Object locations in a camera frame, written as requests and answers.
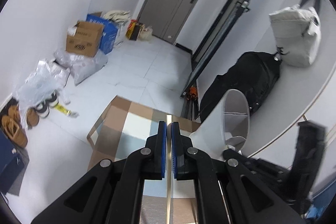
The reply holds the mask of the wooden chopstick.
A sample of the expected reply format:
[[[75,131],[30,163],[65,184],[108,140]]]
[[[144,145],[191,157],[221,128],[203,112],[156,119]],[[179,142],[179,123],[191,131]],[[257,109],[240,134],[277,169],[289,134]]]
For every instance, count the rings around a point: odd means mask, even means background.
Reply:
[[[171,122],[172,115],[167,115],[167,203],[166,203],[166,224],[170,224],[171,212],[171,174],[172,174],[172,152],[171,152]]]

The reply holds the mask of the red yellow shopping bag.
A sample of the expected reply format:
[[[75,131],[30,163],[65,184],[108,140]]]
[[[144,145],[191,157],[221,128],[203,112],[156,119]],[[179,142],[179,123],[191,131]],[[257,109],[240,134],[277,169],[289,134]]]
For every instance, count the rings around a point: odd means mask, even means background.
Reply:
[[[141,32],[143,24],[139,23],[137,20],[132,19],[127,27],[126,38],[128,40],[137,40],[139,33]]]

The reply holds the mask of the checkered table cloth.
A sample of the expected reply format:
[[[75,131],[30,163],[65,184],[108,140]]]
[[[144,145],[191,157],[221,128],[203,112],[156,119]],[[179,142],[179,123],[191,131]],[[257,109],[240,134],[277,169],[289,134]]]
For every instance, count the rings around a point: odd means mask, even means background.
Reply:
[[[125,98],[114,97],[87,135],[93,148],[88,167],[102,159],[118,161],[145,146],[146,139],[158,131],[160,121],[169,114]],[[171,180],[167,196],[167,178],[144,183],[141,223],[197,223],[194,183]]]

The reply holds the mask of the black backpack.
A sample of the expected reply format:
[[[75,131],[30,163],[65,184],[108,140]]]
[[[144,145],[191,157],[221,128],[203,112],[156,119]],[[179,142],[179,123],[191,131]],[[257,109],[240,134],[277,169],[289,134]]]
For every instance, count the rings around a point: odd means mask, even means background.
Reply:
[[[253,115],[265,102],[280,78],[282,60],[266,52],[245,52],[227,73],[217,75],[205,92],[199,107],[202,122],[230,89],[241,91]]]

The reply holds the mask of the clear crumpled plastic bag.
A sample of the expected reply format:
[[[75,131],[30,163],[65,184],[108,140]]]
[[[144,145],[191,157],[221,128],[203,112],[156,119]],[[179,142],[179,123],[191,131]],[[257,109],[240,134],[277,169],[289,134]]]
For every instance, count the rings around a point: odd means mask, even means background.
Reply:
[[[13,91],[21,117],[25,118],[30,108],[45,101],[53,92],[56,92],[65,104],[69,104],[71,101],[65,91],[69,76],[68,68],[63,68],[55,62],[39,60],[35,71]]]

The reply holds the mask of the black framed glass door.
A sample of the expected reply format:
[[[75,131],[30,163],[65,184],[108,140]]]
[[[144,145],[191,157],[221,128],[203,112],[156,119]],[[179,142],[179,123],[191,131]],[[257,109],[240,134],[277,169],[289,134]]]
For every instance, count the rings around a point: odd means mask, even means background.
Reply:
[[[185,97],[198,77],[213,58],[240,16],[250,10],[251,0],[227,0],[218,16],[210,26],[200,45],[191,57],[192,71],[189,74],[181,97]]]

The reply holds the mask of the blue cardboard box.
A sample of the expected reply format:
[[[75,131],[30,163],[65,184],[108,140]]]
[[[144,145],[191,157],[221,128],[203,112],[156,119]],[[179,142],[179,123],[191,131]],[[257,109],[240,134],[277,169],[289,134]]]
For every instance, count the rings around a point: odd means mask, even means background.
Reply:
[[[88,14],[86,21],[103,25],[99,49],[106,55],[112,52],[118,33],[118,28],[114,25],[114,23],[94,14]]]

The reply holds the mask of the cream tote bag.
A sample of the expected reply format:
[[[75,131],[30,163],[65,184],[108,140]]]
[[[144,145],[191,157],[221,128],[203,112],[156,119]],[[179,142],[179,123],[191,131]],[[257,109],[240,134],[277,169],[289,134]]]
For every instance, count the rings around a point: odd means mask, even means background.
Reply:
[[[130,12],[124,10],[110,10],[102,17],[117,24],[125,24],[130,19]]]

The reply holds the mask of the white plastic bag by door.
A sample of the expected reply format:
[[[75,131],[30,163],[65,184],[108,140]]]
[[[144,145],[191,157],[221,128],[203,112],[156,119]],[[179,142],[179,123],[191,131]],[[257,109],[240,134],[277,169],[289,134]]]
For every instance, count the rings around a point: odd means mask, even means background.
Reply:
[[[151,26],[143,25],[139,32],[138,39],[142,41],[150,41],[152,37],[153,37],[153,29],[151,28]]]

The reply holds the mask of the grey utensil holder cup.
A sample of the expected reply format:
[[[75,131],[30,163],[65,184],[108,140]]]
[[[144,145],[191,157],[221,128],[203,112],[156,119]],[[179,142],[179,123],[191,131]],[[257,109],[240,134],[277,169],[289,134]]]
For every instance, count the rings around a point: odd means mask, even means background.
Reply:
[[[239,152],[248,137],[249,106],[245,95],[236,89],[228,90],[197,131],[191,133],[193,146],[211,158],[222,160],[226,149]]]

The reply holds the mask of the dark blue shoe box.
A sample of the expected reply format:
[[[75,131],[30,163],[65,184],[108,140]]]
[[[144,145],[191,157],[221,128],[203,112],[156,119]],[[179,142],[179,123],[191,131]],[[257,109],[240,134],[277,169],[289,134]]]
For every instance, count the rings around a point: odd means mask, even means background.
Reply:
[[[6,194],[24,169],[25,164],[15,145],[2,131],[0,153],[1,193]]]

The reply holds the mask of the brown cardboard box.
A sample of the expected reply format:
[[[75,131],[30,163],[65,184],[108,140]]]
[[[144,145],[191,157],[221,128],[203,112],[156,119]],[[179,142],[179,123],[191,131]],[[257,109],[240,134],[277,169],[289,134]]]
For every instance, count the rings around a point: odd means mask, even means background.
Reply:
[[[66,51],[94,57],[100,45],[103,29],[102,24],[78,21],[67,30]]]

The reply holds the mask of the black white sneakers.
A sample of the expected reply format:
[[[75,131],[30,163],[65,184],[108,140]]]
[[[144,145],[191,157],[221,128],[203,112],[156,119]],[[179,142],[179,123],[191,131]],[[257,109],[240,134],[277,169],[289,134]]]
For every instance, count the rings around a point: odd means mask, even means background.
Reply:
[[[56,91],[54,91],[46,100],[35,106],[34,110],[38,116],[46,118],[50,113],[50,109],[54,108],[58,103],[58,95]]]

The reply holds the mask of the light grey hanging bag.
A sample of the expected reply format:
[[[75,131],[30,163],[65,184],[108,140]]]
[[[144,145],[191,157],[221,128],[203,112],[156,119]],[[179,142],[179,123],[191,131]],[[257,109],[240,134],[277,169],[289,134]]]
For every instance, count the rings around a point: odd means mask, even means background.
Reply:
[[[293,67],[311,66],[321,43],[321,22],[313,7],[285,7],[269,14],[281,59]]]

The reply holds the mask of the brown slippers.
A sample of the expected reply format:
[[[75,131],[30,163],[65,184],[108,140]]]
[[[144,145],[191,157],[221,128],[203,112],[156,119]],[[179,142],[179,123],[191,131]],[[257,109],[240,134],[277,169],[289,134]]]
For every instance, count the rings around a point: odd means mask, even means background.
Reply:
[[[8,109],[8,114],[1,118],[1,128],[6,136],[17,146],[25,148],[28,139],[25,130],[21,125],[21,116],[18,105],[12,105]],[[39,123],[39,116],[34,109],[29,109],[26,115],[26,122],[29,127],[35,127]]]

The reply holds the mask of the grey plastic mailer bag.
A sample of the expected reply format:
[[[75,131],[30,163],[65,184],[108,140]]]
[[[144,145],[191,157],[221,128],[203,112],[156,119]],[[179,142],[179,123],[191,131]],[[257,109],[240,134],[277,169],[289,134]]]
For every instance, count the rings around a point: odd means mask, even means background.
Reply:
[[[74,85],[77,86],[102,69],[108,62],[108,56],[98,50],[94,57],[68,53],[64,50],[54,52],[56,62],[70,70]]]

